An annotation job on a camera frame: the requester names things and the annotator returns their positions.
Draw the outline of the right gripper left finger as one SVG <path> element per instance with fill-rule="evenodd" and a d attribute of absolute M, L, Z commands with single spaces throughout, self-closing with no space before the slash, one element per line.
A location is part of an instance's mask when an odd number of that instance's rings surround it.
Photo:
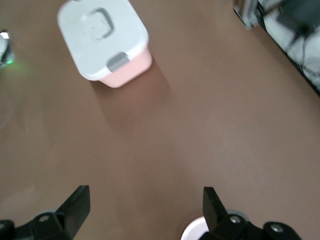
<path fill-rule="evenodd" d="M 72 240 L 91 210 L 90 187 L 80 185 L 54 212 L 44 212 L 31 222 L 35 240 Z"/>

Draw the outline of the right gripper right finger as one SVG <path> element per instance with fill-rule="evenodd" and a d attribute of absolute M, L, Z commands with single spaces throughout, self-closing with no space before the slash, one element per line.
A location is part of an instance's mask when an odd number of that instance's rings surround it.
<path fill-rule="evenodd" d="M 238 211 L 227 211 L 213 187 L 203 188 L 202 213 L 208 230 L 201 240 L 252 240 L 252 225 Z"/>

